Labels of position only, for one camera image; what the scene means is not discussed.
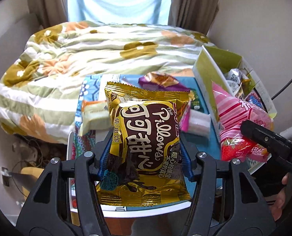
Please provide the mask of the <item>yellow-green cardboard snack box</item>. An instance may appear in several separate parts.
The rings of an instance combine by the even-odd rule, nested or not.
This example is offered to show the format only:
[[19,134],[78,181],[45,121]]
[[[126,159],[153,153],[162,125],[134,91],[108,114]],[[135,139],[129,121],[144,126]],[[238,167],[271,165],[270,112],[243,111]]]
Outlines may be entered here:
[[211,121],[217,135],[219,135],[221,126],[212,84],[216,83],[229,94],[233,95],[234,93],[231,91],[225,79],[225,74],[234,68],[241,70],[241,72],[246,75],[247,79],[251,81],[247,87],[245,87],[244,94],[248,95],[251,91],[255,91],[269,116],[271,118],[277,116],[277,110],[263,82],[242,56],[215,46],[204,45],[201,47],[201,51],[192,68],[192,72],[201,90],[208,112],[211,115]]

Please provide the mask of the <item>light blue window cloth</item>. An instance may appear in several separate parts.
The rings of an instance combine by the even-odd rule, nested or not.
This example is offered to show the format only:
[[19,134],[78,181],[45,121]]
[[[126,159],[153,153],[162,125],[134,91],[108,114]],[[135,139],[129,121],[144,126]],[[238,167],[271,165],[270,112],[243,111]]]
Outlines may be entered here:
[[67,0],[69,21],[167,25],[171,0]]

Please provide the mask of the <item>purple potato chip bag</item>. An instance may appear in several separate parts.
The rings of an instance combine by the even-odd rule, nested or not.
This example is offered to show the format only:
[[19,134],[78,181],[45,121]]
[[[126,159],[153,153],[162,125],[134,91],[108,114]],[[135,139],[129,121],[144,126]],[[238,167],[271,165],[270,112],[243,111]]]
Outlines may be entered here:
[[147,73],[138,79],[138,84],[143,89],[150,91],[190,91],[190,88],[181,84],[173,76],[159,72]]

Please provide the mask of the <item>beige curtain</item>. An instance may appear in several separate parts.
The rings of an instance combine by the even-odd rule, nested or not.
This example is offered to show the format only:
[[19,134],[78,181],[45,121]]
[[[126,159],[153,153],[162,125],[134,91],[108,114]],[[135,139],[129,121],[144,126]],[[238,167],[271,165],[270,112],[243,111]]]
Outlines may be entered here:
[[171,0],[168,25],[207,34],[219,10],[219,0]]
[[34,13],[45,28],[68,21],[67,0],[27,0],[29,12]]

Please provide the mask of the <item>grey headboard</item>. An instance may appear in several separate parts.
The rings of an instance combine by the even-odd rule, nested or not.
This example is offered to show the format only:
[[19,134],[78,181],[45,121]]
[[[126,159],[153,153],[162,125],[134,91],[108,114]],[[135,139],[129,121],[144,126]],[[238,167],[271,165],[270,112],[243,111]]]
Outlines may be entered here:
[[0,37],[0,79],[6,70],[23,53],[24,47],[32,34],[40,28],[40,23],[34,13],[27,14],[13,24]]

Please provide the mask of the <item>white pink wafer packet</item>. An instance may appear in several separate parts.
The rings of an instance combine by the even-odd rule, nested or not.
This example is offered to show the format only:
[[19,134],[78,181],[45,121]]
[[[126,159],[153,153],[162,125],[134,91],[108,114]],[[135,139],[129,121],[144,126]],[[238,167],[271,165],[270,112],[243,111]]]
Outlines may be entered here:
[[210,114],[191,109],[191,102],[189,101],[178,127],[179,130],[184,133],[209,138],[211,131],[211,116]]

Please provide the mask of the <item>dark green snack packet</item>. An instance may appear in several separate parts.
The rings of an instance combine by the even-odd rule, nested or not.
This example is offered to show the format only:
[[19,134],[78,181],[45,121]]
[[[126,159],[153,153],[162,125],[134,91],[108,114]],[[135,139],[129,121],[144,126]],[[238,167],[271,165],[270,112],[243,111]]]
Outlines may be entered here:
[[200,100],[199,100],[198,93],[194,88],[190,89],[189,99],[191,101],[190,108],[193,109],[193,110],[199,111],[201,109],[201,103],[200,103]]

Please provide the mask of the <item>left beige curtain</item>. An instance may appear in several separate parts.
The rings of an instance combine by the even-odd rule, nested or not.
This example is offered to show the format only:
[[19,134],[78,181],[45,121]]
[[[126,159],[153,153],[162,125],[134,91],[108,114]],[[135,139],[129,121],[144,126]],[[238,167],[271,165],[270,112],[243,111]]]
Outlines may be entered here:
[[29,12],[34,13],[45,28],[68,21],[67,0],[27,0]]

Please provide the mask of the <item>green pale snack packet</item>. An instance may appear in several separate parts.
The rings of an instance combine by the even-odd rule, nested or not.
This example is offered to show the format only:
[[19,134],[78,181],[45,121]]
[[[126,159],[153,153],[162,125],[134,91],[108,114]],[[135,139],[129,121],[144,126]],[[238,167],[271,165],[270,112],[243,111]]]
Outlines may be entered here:
[[82,123],[79,136],[84,136],[92,130],[107,130],[111,128],[109,108],[106,101],[82,101]]

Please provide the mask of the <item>pink strawberry snack bag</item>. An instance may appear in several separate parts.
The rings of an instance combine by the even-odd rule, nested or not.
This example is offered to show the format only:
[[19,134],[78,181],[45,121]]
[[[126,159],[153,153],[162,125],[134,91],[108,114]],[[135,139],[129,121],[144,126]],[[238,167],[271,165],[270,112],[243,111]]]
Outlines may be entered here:
[[242,135],[241,123],[250,120],[266,129],[272,130],[273,119],[257,105],[230,95],[216,83],[212,84],[213,95],[219,115],[221,160],[246,158],[266,162],[268,151],[253,140]]

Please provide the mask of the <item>floral striped bed quilt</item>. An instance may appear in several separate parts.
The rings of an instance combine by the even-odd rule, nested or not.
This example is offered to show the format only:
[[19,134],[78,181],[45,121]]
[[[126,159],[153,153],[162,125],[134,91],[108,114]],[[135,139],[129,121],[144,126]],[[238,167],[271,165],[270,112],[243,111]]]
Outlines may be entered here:
[[188,72],[211,41],[179,27],[66,22],[33,34],[0,78],[0,126],[8,134],[67,142],[89,75]]

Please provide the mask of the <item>white round table edge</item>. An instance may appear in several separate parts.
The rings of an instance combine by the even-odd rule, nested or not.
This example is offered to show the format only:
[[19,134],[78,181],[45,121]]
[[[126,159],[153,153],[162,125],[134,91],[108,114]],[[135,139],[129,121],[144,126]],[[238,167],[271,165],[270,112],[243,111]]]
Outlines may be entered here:
[[[199,137],[193,134],[185,133],[185,137],[188,142],[196,145],[199,151],[207,151],[209,155],[212,155],[214,158],[220,157],[220,148],[219,143],[216,139],[215,134],[211,134],[209,140],[204,137]],[[68,142],[67,142],[67,160],[75,159],[74,151],[72,151],[74,140],[74,132],[69,133]],[[256,162],[254,160],[247,159],[246,164],[249,166],[249,173],[252,175],[258,169],[260,169],[264,163]],[[217,189],[221,189],[221,179],[217,179],[216,186]],[[195,190],[195,183],[191,183],[186,179],[186,186],[191,197],[193,197]],[[73,183],[73,179],[69,179],[69,204],[70,211],[77,213],[77,204],[76,204],[76,191]],[[172,204],[157,205],[150,207],[125,207],[125,206],[106,206],[101,205],[103,215],[108,218],[134,218],[134,217],[148,217],[156,216],[167,213],[172,213],[175,211],[183,210],[189,208],[191,205],[190,201],[179,201]]]

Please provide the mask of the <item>gold cocoa pillows snack bag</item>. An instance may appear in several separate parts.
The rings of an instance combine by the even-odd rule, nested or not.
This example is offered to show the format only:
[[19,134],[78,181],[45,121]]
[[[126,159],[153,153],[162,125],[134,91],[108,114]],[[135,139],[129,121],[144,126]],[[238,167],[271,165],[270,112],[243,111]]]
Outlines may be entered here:
[[147,207],[187,201],[179,121],[189,93],[108,82],[113,129],[96,187],[102,205]]

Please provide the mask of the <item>right beige curtain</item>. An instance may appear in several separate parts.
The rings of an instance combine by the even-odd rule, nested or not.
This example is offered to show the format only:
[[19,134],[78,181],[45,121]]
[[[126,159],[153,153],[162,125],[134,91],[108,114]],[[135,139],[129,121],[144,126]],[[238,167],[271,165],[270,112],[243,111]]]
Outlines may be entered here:
[[168,25],[207,34],[219,10],[219,0],[171,0]]

